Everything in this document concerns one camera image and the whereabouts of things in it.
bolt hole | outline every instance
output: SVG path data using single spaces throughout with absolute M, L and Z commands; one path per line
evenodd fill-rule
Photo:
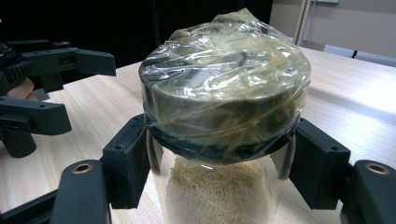
M 83 163 L 73 168 L 73 173 L 76 175 L 83 174 L 90 171 L 92 167 L 93 166 L 90 163 Z
M 380 174 L 380 175 L 388 175 L 389 174 L 389 170 L 387 169 L 387 167 L 382 166 L 380 164 L 367 163 L 366 168 L 369 171 Z

plastic wrap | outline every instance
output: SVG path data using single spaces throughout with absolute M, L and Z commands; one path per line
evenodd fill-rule
M 289 141 L 310 65 L 246 9 L 175 31 L 141 64 L 150 133 L 187 159 L 233 163 Z

black mechanical part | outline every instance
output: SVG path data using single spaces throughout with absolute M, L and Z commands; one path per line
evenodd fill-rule
M 31 133 L 57 135 L 72 127 L 64 105 L 0 97 L 0 130 L 9 155 L 22 158 L 35 151 Z
M 47 39 L 0 43 L 0 94 L 32 79 L 35 90 L 59 91 L 64 84 L 93 75 L 116 75 L 114 56 L 71 48 Z
M 50 223 L 111 223 L 101 162 L 80 161 L 64 169 Z
M 343 223 L 394 223 L 396 171 L 377 161 L 357 161 L 340 176 L 335 191 Z
M 137 208 L 149 175 L 147 126 L 143 115 L 130 119 L 103 149 L 102 163 L 115 181 L 112 208 Z
M 296 130 L 290 180 L 311 209 L 335 209 L 337 177 L 347 170 L 350 151 L 306 119 Z
M 50 223 L 50 215 L 52 214 L 56 193 L 57 190 L 54 190 L 4 214 L 0 214 L 0 223 Z

clear glass jar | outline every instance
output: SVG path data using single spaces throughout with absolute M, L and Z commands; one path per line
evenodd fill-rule
M 175 31 L 141 64 L 166 223 L 271 223 L 310 64 L 246 9 Z
M 148 132 L 148 157 L 165 223 L 272 223 L 289 176 L 294 138 L 251 161 L 188 160 Z

wooden table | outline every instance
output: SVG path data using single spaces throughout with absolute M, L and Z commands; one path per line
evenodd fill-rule
M 303 117 L 352 151 L 351 163 L 369 159 L 396 167 L 396 68 L 303 49 L 312 82 Z M 11 158 L 0 146 L 0 210 L 6 212 L 58 188 L 62 170 L 99 159 L 102 148 L 133 116 L 143 112 L 139 63 L 117 70 L 117 77 L 95 76 L 64 86 L 49 102 L 62 103 L 73 131 L 34 135 L 37 150 Z M 340 223 L 335 211 L 311 211 L 290 181 L 275 223 Z M 148 176 L 139 207 L 112 211 L 113 223 L 163 223 Z

